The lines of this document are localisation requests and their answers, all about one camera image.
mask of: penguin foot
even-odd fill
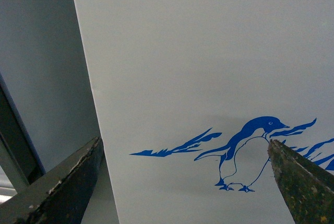
[[[243,186],[239,191],[245,191],[246,193],[248,192],[255,192],[255,190],[250,189],[248,186]]]
[[[226,185],[224,180],[220,178],[219,182],[215,186],[224,186],[224,185]]]
[[[222,187],[219,188],[219,190],[226,190],[226,191],[229,191],[229,190],[232,190],[234,191],[234,189],[226,184],[222,185]]]

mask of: blue decal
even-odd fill
[[[175,147],[172,150],[162,149],[159,152],[153,152],[153,150],[144,150],[142,152],[136,152],[130,155],[140,155],[140,156],[156,156],[156,157],[166,157],[168,155],[177,153],[177,152],[196,152],[200,151],[201,149],[192,149],[200,146],[201,142],[208,142],[212,138],[219,137],[222,133],[213,133],[205,136],[209,131],[208,129],[204,133],[198,135],[197,137],[187,141],[185,144]]]
[[[250,141],[252,140],[263,140],[265,143],[269,143],[269,138],[276,137],[276,136],[291,136],[291,135],[298,135],[302,134],[304,130],[307,128],[313,126],[316,123],[317,119],[315,118],[312,122],[306,123],[303,125],[295,126],[291,129],[283,130],[285,128],[290,128],[287,125],[283,124],[278,118],[272,117],[272,116],[261,116],[254,118],[250,121],[248,121],[242,129],[236,133],[228,142],[222,147],[206,150],[200,153],[194,161],[200,160],[202,158],[206,157],[219,157],[219,182],[216,184],[216,186],[219,187],[220,190],[234,190],[234,188],[237,186],[239,187],[239,191],[244,192],[254,192],[252,188],[250,188],[254,183],[260,178],[264,168],[270,161],[268,157],[265,158],[263,163],[259,164],[258,166],[258,173],[256,173],[253,178],[248,178],[248,181],[237,181],[236,178],[238,175],[238,167],[239,162],[236,161],[237,153]],[[262,135],[257,135],[255,133],[258,133],[258,129],[263,129],[264,133]],[[171,154],[175,154],[178,152],[196,152],[201,151],[201,149],[198,149],[198,147],[201,145],[202,142],[208,142],[212,140],[213,138],[218,138],[222,133],[212,133],[208,134],[208,129],[204,133],[198,135],[197,137],[187,141],[186,143],[175,147],[171,150],[168,149],[162,149],[158,152],[153,152],[153,150],[144,150],[141,152],[133,153],[130,155],[138,155],[138,156],[155,156],[155,157],[166,157]],[[330,139],[325,142],[321,142],[318,144],[315,144],[311,147],[291,147],[298,153],[306,152],[303,156],[307,159],[313,161],[317,165],[324,164],[325,162],[330,161],[329,165],[327,165],[326,170],[334,171],[334,154],[330,154],[326,157],[322,157],[320,159],[317,159],[322,153],[317,153],[316,151],[322,147],[325,144],[333,143],[334,138]],[[230,171],[226,169],[226,167],[232,167],[233,171]]]

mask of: blue penguin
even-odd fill
[[[264,130],[263,135],[250,138],[254,134],[254,132],[256,130],[258,130],[259,128],[262,128]],[[235,163],[235,155],[236,155],[237,152],[240,151],[240,149],[244,145],[247,144],[248,141],[252,141],[252,139],[255,140],[255,138],[257,138],[257,140],[259,140],[259,138],[260,138],[264,141],[268,141],[266,139],[267,134],[276,130],[276,129],[281,129],[281,128],[288,128],[288,126],[281,123],[280,120],[276,117],[272,117],[272,116],[257,117],[255,119],[252,119],[252,120],[248,121],[242,127],[240,132],[235,134],[225,146],[202,152],[199,156],[197,156],[195,158],[195,161],[199,160],[199,159],[202,159],[204,157],[209,157],[209,156],[220,157],[220,162],[219,162],[220,180],[216,184],[216,186],[221,186],[220,187],[221,190],[227,190],[228,191],[228,190],[234,190],[232,187],[230,187],[230,185],[240,184],[242,186],[240,191],[245,191],[245,192],[253,191],[253,190],[249,189],[248,187],[250,185],[252,185],[258,179],[259,176],[257,176],[257,178],[249,185],[244,185],[242,183],[234,183],[234,182],[231,182],[231,183],[227,184],[225,182],[225,180],[227,178],[231,178],[237,172],[237,164]],[[232,159],[234,161],[233,172],[229,173],[227,176],[222,177],[222,165],[226,164],[227,161],[232,160]]]

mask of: gray wall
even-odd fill
[[[48,171],[100,135],[74,2],[0,6],[0,73]]]

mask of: penguin flipper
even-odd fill
[[[207,156],[221,156],[219,154],[215,155],[215,154],[211,154],[211,153],[213,153],[213,152],[219,152],[219,151],[224,151],[224,150],[226,150],[228,148],[230,148],[230,146],[225,145],[223,147],[219,147],[219,148],[216,148],[216,149],[212,149],[212,150],[208,150],[208,151],[202,152],[199,156],[197,156],[194,159],[194,161],[199,160],[199,159],[204,158],[204,157],[207,157]]]

